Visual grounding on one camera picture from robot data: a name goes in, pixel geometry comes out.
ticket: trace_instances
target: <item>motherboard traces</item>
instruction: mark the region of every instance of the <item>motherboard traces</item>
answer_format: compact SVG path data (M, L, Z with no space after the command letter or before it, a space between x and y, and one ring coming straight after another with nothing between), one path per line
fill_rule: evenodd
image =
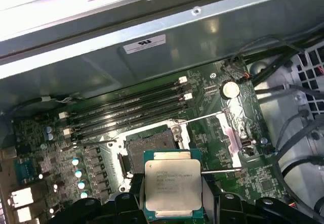
M225 191L249 203L263 196L281 199L254 88L248 80L228 83L244 76L245 65L236 62L227 71L222 66L211 63L15 118L17 157L6 161L14 162L16 183L6 198L45 183L45 211L31 215L43 221L79 198L104 203L112 193L128 191L133 174L143 172L145 150L198 148L203 170L242 168L215 175L215 184ZM238 97L231 98L233 93ZM8 208L17 212L15 204Z

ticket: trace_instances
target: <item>wire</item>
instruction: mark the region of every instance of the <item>wire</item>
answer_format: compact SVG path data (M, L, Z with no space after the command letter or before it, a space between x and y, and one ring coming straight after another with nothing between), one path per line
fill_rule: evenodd
M275 149L279 150L279 146L281 143L282 138L284 137L285 131L288 128L289 124L294 120L297 119L299 117L304 117L307 118L309 116L309 111L308 110L301 110L300 112L298 112L297 114L293 115L292 117L290 117L282 126L279 136L278 136L278 140L275 144Z
M323 207L324 207L324 197L317 200L317 202L315 203L315 206L314 206L314 211L316 213L320 214L323 210Z
M315 212L311 207L309 207L302 199L300 199L294 191L289 187L289 185L285 182L284 177L281 174L281 169L279 167L279 160L283 157L287 151L289 151L294 145L300 142L305 136L311 133L317 127L324 125L324 119L322 117L315 119L312 121L307 127L303 128L296 134L294 134L285 145L279 150L274 163L273 163L273 172L278 182L284 187L285 191L293 197L296 202L303 207L306 211L313 215L313 218L316 218L320 223L324 223L324 217L320 216L317 212Z
M285 182L284 177L281 175L281 170L279 167L279 163L277 160L273 163L273 172L275 177L277 178L278 182L283 186L285 191L292 197L294 200L307 212L311 213L313 215L313 218L315 218L318 222L324 224L324 217L320 216L318 213L316 213L311 207L309 207L302 199L300 199L295 192L289 187L289 185Z
M322 34L323 29L320 29L317 34ZM309 48L313 45L323 41L324 36L319 36L314 38L315 34L312 34L310 37L304 40L300 47ZM269 78L273 73L277 71L278 68L283 66L292 56L296 55L297 52L295 50L288 49L286 53L280 55L277 59L275 59L271 64L269 64L265 69L263 69L260 73L254 76L252 79L253 86L259 85L261 82L265 81Z
M305 94L314 96L314 97L316 97L318 99L324 99L324 92L314 91L312 89L304 88L302 86L297 86L297 85L289 85L289 88L301 91L301 92L303 92ZM277 93L277 92L279 92L281 90L285 90L285 87L283 85L275 86L275 87L271 87L271 88L267 88L267 89L255 90L255 93L256 94Z
M315 98L318 98L318 99L324 99L324 93L323 92L317 92L317 91L314 91L312 89L304 88L302 86L297 86L297 85L290 85L290 88L299 90L299 91L301 91L301 92L303 92L305 94L314 96Z
M300 53L304 53L305 50L302 49L302 48L299 48L295 45L293 45L292 43L289 43L287 41L285 41L284 39L280 38L279 36L277 35L267 35L267 36L264 36L264 37L260 37L258 39L255 39L249 43L247 43L246 45L244 45L243 47L241 47L231 58L230 58L230 61L229 61L229 64L232 64L235 60L236 57L238 57L242 52L244 52L247 48L253 46L254 44L262 41L262 40L266 40L266 39L275 39L275 40L278 40L279 42L283 43L284 45L300 52Z
M311 163L313 165L324 165L324 158L322 156L307 156L302 159L299 159L291 164L288 165L283 171L282 171L282 176L286 177L287 174L293 170L295 167L304 164L304 163Z
M30 99L30 100L27 100L25 102L22 102L20 104L17 104L13 107L11 107L9 110L7 110L7 112L5 113L6 115L12 115L14 112L22 109L22 108L25 108L29 105L32 105L32 104L35 104L35 103L38 103L38 102L41 102L42 101L42 98L39 97L39 98L34 98L34 99Z
M278 160L287 153L294 145L299 143L305 136L310 134L313 130L316 128L324 125L324 118L320 117L312 121L308 126L294 134L284 145L283 147L279 150L277 154Z
M285 87L283 85L280 85L280 86L274 86L271 88L255 90L255 93L256 94L277 93L278 91L284 90L284 89L285 89Z

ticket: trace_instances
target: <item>black cable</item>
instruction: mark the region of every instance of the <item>black cable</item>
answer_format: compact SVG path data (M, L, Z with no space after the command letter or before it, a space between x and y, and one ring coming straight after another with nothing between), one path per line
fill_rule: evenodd
M35 103L39 103L39 102L41 102L42 100L43 100L43 99L42 99L41 97L27 100L27 101L25 101L25 102L22 102L22 103L20 103L20 104L17 104L17 105L15 105L15 106L11 107L9 110L6 111L5 114L8 115L8 116L10 116L10 115L12 115L14 112L16 112L16 111L18 111L18 110L20 110L20 109L22 109L22 108L25 108L25 107L27 107L27 106L29 106L29 105L32 105L32 104L35 104Z
M295 194L295 192L289 187L289 185L285 182L284 177L281 175L281 170L279 167L278 160L275 160L273 165L273 172L278 180L278 182L283 186L285 191L298 203L302 208L304 208L307 212L313 215L313 218L316 219L321 224L324 224L324 217L320 216L317 212L315 212L311 207L309 207L302 199Z
M278 91L284 90L285 87L283 85L274 86L266 89L258 89L255 90L256 94L268 94L268 93L277 93Z
M308 88L304 88L302 86L297 86L297 85L289 85L290 89L295 89L298 91L301 91L305 94L314 96L318 99L324 99L324 92L318 92L312 89L308 89ZM284 90L285 87L283 85L280 86L275 86L275 87L271 87L271 88L267 88L267 89L259 89L259 90L255 90L256 94L267 94L267 93L277 93L281 90Z
M311 47L310 46L305 46L306 43L311 43L310 40L314 39L315 37L318 37L319 34L323 34L324 28L320 28L315 32L310 33L306 38L303 38L297 42L294 42L293 45L298 46L300 48L308 48ZM281 55L287 52L287 47L286 46L279 46L279 47L273 47L273 48L269 48L267 50L264 51L260 51L257 53L253 53L253 54L249 54L249 55L245 55L243 56L243 59L245 60L245 63L247 65L252 64L254 62L263 60L265 58L269 58L272 56L276 56L276 55Z
M283 171L282 171L282 176L286 177L287 174L293 170L295 167L304 164L304 163L311 163L313 165L320 165L323 166L324 165L324 158L321 156L307 156L304 157L302 159L299 159L291 164L288 165L288 167L286 167Z
M283 126L281 127L281 130L280 130L280 133L279 133L279 136L278 136L278 140L275 144L275 149L276 150L279 150L279 146L280 146L280 143L281 143L281 140L282 138L284 137L284 134L285 134L285 131L286 129L288 128L289 124L294 120L294 119L297 119L297 118L300 118L300 117L308 117L309 116L309 111L308 110L301 110L300 112L298 112L297 114L293 115L292 117L290 117L284 124Z
M243 53L247 48L253 46L254 44L262 41L262 40L266 40L266 39L275 39L275 40L278 40L279 42L283 43L284 45L296 50L297 52L300 52L300 53L304 53L305 51L295 45L293 45L292 43L289 43L287 41L285 41L284 39L280 38L279 36L277 35L274 35L274 34L271 34L271 35L267 35L267 36L264 36L264 37L260 37L258 39L255 39L249 43L247 43L246 45L242 46L229 60L229 64L232 64L235 60L236 57L238 57L241 53Z
M323 29L318 32L318 34L323 34ZM309 38L304 44L300 45L302 48L309 48L314 46L315 44L323 41L324 36L318 36L317 38ZM275 59L271 64L269 64L265 69L263 69L260 73L254 76L252 79L253 86L259 85L261 82L265 81L269 78L273 73L277 71L278 68L283 66L292 56L296 55L296 51L292 49L287 49L287 52L280 55L277 59Z
M313 215L313 218L315 218L320 223L324 224L324 217L320 216L318 213L316 213L311 207L309 207L305 202L303 202L302 199L300 199L294 191L289 187L289 185L285 182L284 177L281 174L281 169L279 167L279 160L282 158L282 156L287 153L294 145L300 142L301 139L303 139L305 136L307 136L309 133L311 133L316 128L324 125L324 119L318 118L315 119L313 122L311 122L307 127L300 130L296 134L294 134L285 144L284 146L279 150L275 161L273 163L273 172L275 177L277 178L278 182L284 187L285 191L293 197L296 202L303 207L306 211L311 213Z
M317 91L314 91L312 89L304 88L302 86L297 86L297 85L290 85L290 88L299 90L299 91L301 91L301 92L303 92L305 94L314 96L315 98L318 98L318 99L324 99L324 93L323 92L317 92Z
M294 134L279 150L277 154L277 159L281 159L281 157L287 153L294 145L299 143L305 136L310 134L316 128L324 125L324 118L320 117L312 121L308 126Z
M323 207L324 207L324 197L317 200L317 202L315 203L315 206L314 206L314 211L316 213L320 214L323 210Z

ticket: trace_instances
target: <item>sticker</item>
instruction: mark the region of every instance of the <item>sticker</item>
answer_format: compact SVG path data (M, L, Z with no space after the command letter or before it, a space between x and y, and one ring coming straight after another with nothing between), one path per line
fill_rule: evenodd
M159 46L161 44L166 43L166 35L162 34L156 37L148 38L142 41L138 41L136 43L131 43L124 46L124 49L127 54L131 54L134 52L142 51L154 46Z

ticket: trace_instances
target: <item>chip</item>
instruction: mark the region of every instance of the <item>chip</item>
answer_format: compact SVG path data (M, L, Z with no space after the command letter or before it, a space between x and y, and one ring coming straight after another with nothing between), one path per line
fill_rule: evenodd
M196 159L147 161L144 188L149 211L189 214L198 210L202 191L200 162Z
M261 186L263 191L269 191L273 188L273 184L271 180L265 180L261 182Z

